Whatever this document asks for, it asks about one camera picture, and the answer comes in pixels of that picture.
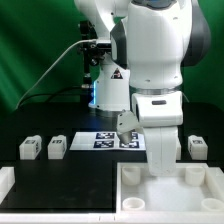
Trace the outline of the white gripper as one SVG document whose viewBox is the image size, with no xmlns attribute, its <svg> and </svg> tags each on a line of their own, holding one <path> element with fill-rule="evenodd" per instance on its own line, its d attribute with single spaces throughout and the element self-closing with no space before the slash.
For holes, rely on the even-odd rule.
<svg viewBox="0 0 224 224">
<path fill-rule="evenodd" d="M 153 176 L 171 174 L 176 166 L 178 128 L 143 129 L 149 172 Z"/>
</svg>

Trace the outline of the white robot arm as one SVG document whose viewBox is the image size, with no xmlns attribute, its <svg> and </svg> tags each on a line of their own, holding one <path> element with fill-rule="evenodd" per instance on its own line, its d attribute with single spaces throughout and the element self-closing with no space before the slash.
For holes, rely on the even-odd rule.
<svg viewBox="0 0 224 224">
<path fill-rule="evenodd" d="M 117 135 L 144 135 L 149 171 L 171 173 L 183 122 L 181 68 L 207 53 L 210 30 L 198 0 L 74 0 L 96 32 L 100 65 L 92 111 L 117 118 Z"/>
</svg>

